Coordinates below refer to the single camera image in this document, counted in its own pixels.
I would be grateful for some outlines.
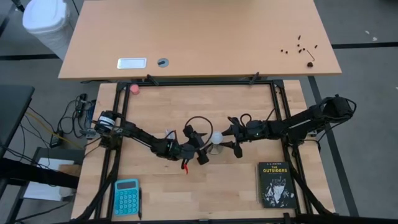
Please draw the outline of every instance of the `light wooden tabletop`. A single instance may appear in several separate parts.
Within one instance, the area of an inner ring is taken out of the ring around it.
[[[103,110],[112,109],[115,89],[116,84],[100,86],[94,119],[98,119]],[[285,81],[285,89],[292,114],[307,108],[299,81]],[[187,140],[182,129],[192,116],[205,116],[216,131],[224,131],[230,125],[227,116],[249,113],[253,119],[266,119],[273,109],[269,85],[155,86],[142,87],[140,91],[139,95],[130,96],[127,120],[158,138],[165,136],[166,129],[176,129],[180,143]],[[190,124],[198,132],[210,132],[204,121],[193,120]],[[192,160],[188,164],[189,174],[185,175],[180,169],[181,161],[158,158],[149,148],[124,138],[118,179],[139,179],[143,220],[272,218],[281,217],[284,212],[294,216],[293,209],[262,208],[256,198],[257,163],[283,161],[280,141],[260,140],[241,146],[242,158],[235,158],[232,149],[224,148],[219,155],[209,155],[210,162],[203,166],[196,159]],[[333,211],[316,144],[306,142],[300,146],[300,153],[308,186],[324,206]],[[99,186],[103,159],[104,149],[100,147],[84,160],[73,218],[79,216],[93,199]],[[305,211],[301,191],[298,195]],[[106,213],[107,196],[103,214]],[[113,220],[137,219],[137,216],[113,217]]]
[[[119,58],[146,58],[146,68],[117,69]],[[158,66],[161,58],[169,60],[167,67]],[[313,0],[85,1],[59,78],[256,72],[341,73]]]

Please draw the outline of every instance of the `the outsiders book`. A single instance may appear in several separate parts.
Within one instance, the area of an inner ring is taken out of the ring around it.
[[[296,208],[293,182],[287,162],[260,162],[259,190],[264,208]]]

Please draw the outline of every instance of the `red object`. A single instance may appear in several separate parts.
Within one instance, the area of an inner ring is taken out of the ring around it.
[[[185,173],[188,175],[188,166],[184,164]]]
[[[139,93],[139,87],[137,84],[131,85],[130,86],[130,92],[134,95],[137,95]]]

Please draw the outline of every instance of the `small white sphere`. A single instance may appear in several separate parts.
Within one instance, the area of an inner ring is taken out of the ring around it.
[[[223,141],[223,135],[219,131],[213,132],[213,135],[211,136],[211,143],[213,144],[219,144]]]

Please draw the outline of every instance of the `blue calculator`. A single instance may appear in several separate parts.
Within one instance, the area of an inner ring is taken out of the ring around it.
[[[114,214],[136,215],[139,211],[138,179],[118,180],[114,183]]]

